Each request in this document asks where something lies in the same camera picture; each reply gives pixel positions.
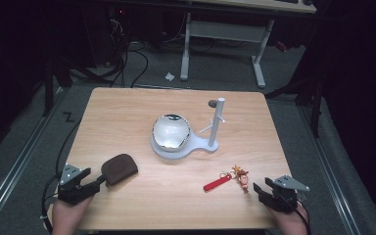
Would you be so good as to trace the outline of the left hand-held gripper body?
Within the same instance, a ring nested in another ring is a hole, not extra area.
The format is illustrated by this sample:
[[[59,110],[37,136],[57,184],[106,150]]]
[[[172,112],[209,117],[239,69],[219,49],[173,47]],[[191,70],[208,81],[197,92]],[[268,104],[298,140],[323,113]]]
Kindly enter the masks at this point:
[[[76,177],[83,169],[65,164],[58,185],[58,199],[71,205],[77,205],[85,199],[97,194],[96,180],[82,185]]]

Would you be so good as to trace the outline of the metal floor rail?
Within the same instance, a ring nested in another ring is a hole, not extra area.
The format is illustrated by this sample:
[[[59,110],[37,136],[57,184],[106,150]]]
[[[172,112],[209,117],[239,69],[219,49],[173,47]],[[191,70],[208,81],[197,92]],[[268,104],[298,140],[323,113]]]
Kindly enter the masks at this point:
[[[69,92],[57,88],[49,111],[44,111],[44,91],[39,91],[25,111],[11,124],[10,131],[0,144],[0,211],[16,187],[32,156],[37,141],[50,120],[54,110]]]
[[[335,208],[339,214],[341,221],[343,222],[347,234],[361,235],[359,227],[353,217],[353,212],[350,209],[347,197],[345,196],[338,182],[338,179],[333,171],[333,168],[327,159],[326,152],[324,151],[324,148],[320,140],[313,134],[310,125],[310,115],[308,113],[308,110],[304,107],[298,107],[298,112],[301,116],[301,119],[304,122],[305,129],[308,132],[308,135],[310,136],[324,180],[326,182],[326,185],[334,202]]]

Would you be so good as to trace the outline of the white stand with pole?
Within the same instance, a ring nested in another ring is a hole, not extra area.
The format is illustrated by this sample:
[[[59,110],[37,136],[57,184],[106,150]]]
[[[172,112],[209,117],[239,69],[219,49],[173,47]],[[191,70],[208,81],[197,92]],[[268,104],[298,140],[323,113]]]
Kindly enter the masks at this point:
[[[217,105],[216,108],[214,108],[214,116],[211,119],[211,124],[201,130],[201,133],[209,130],[210,136],[208,138],[200,137],[191,127],[189,121],[189,125],[191,127],[191,135],[188,138],[187,144],[179,151],[177,152],[166,152],[163,150],[160,150],[158,147],[156,147],[153,143],[153,137],[151,136],[151,146],[153,151],[159,156],[167,160],[179,160],[182,158],[187,157],[189,154],[191,154],[194,151],[207,151],[210,153],[215,152],[219,145],[216,140],[216,134],[218,131],[219,124],[221,122],[224,122],[224,118],[222,117],[222,111],[225,104],[224,98],[218,98],[216,100]]]

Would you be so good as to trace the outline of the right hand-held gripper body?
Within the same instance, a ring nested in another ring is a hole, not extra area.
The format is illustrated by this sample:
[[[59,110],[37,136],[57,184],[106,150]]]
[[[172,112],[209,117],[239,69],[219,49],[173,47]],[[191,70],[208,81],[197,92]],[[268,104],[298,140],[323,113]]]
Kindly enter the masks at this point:
[[[277,185],[272,189],[272,193],[264,191],[262,196],[258,196],[258,200],[265,206],[277,211],[290,213],[298,206],[298,191],[308,192],[309,187],[294,179],[290,175],[283,175],[276,179],[272,179]]]

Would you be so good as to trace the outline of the brown pouch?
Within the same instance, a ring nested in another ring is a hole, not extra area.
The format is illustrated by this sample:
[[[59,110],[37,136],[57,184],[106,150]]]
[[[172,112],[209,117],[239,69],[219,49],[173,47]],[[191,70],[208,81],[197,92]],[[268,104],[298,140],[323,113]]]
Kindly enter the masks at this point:
[[[138,172],[135,161],[127,154],[120,154],[106,161],[101,168],[107,184],[116,185]]]

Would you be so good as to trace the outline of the white desk with metal legs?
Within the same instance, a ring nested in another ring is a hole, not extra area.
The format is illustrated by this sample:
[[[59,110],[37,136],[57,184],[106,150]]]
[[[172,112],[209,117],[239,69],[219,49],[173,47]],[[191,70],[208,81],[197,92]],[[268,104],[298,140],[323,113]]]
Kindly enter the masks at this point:
[[[316,8],[311,0],[187,0],[189,7],[199,4],[213,4],[221,7],[238,7],[241,10],[261,10],[264,13],[315,14]],[[258,50],[251,57],[259,88],[265,87],[260,60],[271,34],[275,19],[269,18],[265,26],[238,23],[219,23],[212,20],[192,20],[186,14],[184,51],[181,61],[180,79],[189,77],[190,40],[192,37],[223,39],[258,44]]]

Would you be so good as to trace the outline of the person's right hand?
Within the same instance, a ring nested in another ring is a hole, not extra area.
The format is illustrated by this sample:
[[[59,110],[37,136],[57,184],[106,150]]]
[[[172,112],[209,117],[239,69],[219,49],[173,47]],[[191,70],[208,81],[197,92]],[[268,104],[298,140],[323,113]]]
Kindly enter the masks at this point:
[[[308,235],[308,215],[302,205],[297,206],[298,212],[284,213],[268,208],[274,216],[277,227],[283,235]]]

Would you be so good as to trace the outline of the shiny metal bowl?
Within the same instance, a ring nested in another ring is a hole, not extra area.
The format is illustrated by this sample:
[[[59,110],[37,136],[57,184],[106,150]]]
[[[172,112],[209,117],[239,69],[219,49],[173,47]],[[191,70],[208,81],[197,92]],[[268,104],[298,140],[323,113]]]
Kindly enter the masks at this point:
[[[177,152],[188,142],[191,127],[188,121],[176,114],[159,117],[153,124],[153,143],[160,150]]]

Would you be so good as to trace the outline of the black metal stand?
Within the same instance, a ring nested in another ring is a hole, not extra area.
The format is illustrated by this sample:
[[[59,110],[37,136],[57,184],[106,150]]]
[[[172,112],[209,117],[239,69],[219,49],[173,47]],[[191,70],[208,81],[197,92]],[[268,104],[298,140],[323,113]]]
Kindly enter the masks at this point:
[[[44,102],[44,113],[45,117],[48,117],[54,103],[54,88],[53,88],[53,70],[52,70],[52,60],[49,59],[45,64],[45,102]]]
[[[310,128],[312,131],[312,134],[315,138],[319,137],[318,134],[318,122],[320,117],[320,105],[321,105],[321,97],[322,97],[322,89],[323,89],[323,80],[324,77],[320,76],[316,79],[315,83],[315,90],[313,95],[313,101],[312,101],[312,110],[311,110],[311,116],[310,116]]]

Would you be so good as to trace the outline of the person's left hand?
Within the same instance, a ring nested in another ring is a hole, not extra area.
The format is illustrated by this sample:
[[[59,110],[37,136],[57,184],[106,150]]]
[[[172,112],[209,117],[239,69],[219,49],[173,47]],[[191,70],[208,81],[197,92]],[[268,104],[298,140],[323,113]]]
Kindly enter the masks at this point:
[[[52,235],[73,235],[93,198],[77,205],[57,200],[52,209]]]

